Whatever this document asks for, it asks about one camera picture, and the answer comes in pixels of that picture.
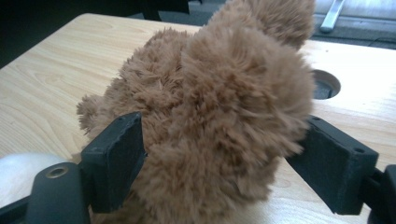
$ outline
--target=brown fur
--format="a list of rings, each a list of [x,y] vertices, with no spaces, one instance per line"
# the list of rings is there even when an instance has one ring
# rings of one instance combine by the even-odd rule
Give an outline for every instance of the brown fur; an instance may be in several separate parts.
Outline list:
[[[104,223],[227,223],[266,200],[281,157],[299,153],[314,89],[297,49],[314,0],[233,0],[195,35],[167,29],[127,60],[103,97],[84,97],[90,139],[141,111],[148,153]]]

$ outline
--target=fluffy fur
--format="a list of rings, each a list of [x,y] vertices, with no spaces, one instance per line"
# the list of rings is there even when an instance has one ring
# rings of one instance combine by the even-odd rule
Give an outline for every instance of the fluffy fur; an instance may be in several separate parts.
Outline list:
[[[232,0],[197,34],[157,33],[104,96],[84,97],[90,139],[140,111],[148,153],[121,210],[105,223],[227,223],[266,200],[279,158],[299,153],[314,89],[297,50],[314,0]]]

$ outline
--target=stuffed animal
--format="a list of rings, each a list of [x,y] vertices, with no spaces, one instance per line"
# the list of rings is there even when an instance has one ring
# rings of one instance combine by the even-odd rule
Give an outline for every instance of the stuffed animal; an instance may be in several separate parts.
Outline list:
[[[298,52],[314,0],[231,0],[194,35],[166,29],[104,96],[78,105],[90,139],[140,111],[148,153],[123,207],[97,223],[228,223],[265,201],[280,158],[302,151],[314,80]]]

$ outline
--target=table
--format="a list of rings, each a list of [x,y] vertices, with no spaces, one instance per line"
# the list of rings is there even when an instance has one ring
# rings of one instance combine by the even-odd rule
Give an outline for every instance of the table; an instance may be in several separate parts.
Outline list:
[[[81,15],[0,70],[0,158],[37,151],[71,159],[87,143],[76,105],[102,95],[122,63],[164,27],[194,33],[199,27]],[[308,41],[313,68],[335,75],[341,91],[315,100],[313,115],[380,153],[377,168],[396,163],[396,51]],[[365,223],[333,215],[282,162],[267,203],[235,214],[235,223]]]

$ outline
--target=wood grain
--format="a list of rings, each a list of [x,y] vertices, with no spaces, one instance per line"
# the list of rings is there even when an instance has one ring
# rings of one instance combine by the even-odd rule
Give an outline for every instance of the wood grain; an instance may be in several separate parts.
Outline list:
[[[48,152],[71,159],[86,144],[76,105],[103,94],[122,63],[165,27],[199,27],[85,14],[0,71],[0,158]],[[396,51],[308,41],[302,54],[313,68],[335,75],[341,91],[316,100],[314,115],[378,151],[377,167],[396,163]],[[282,162],[268,203],[235,214],[235,223],[365,223],[333,215]]]

